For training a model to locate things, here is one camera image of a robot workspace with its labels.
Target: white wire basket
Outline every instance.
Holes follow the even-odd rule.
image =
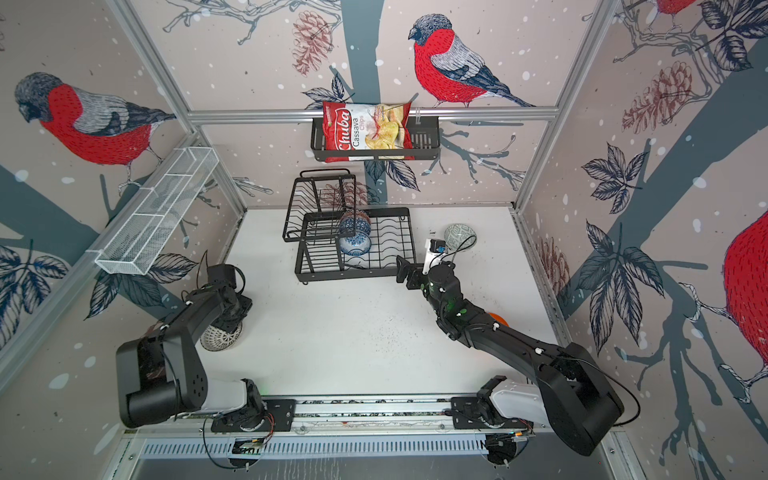
[[[213,148],[180,149],[174,163],[107,243],[96,264],[107,273],[146,275],[219,164]]]

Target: black dish rack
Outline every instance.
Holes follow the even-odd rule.
[[[329,170],[346,173],[305,176]],[[357,199],[364,194],[361,190],[346,168],[305,170],[294,181],[283,239],[299,242],[295,272],[300,282],[395,276],[397,256],[415,263],[410,211],[404,207],[358,210]],[[344,253],[339,244],[341,238],[362,233],[356,230],[357,222],[347,222],[353,227],[340,228],[342,217],[350,216],[370,219],[371,247],[360,256]]]
[[[440,130],[437,117],[410,117],[406,128],[411,135],[413,148],[393,150],[326,150],[326,136],[323,133],[323,119],[312,119],[310,147],[315,160],[324,162],[331,157],[364,157],[366,160],[435,160],[440,155]]]

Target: white tabletop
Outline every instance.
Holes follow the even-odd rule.
[[[262,395],[476,392],[495,375],[523,377],[495,357],[453,342],[418,290],[394,277],[303,285],[297,243],[282,239],[285,210],[249,210],[228,263],[247,279],[253,308],[237,342],[197,351],[211,378],[256,382]],[[457,255],[465,298],[512,328],[555,343],[544,305],[505,207],[411,209],[416,258],[425,239],[466,223],[477,244]]]

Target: red chip bag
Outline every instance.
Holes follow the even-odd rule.
[[[369,105],[323,103],[323,133],[326,150],[395,150],[413,148],[405,125],[411,104]],[[383,160],[413,160],[413,157],[387,156]],[[372,160],[373,157],[331,157],[326,162]]]

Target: dish rack handle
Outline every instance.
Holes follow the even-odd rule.
[[[341,170],[341,171],[345,171],[348,175],[352,174],[352,172],[349,171],[349,168],[312,168],[310,170],[302,170],[301,172],[299,172],[299,176],[302,178],[307,178],[307,177],[304,177],[304,174],[307,174],[309,172],[330,172],[332,170]]]

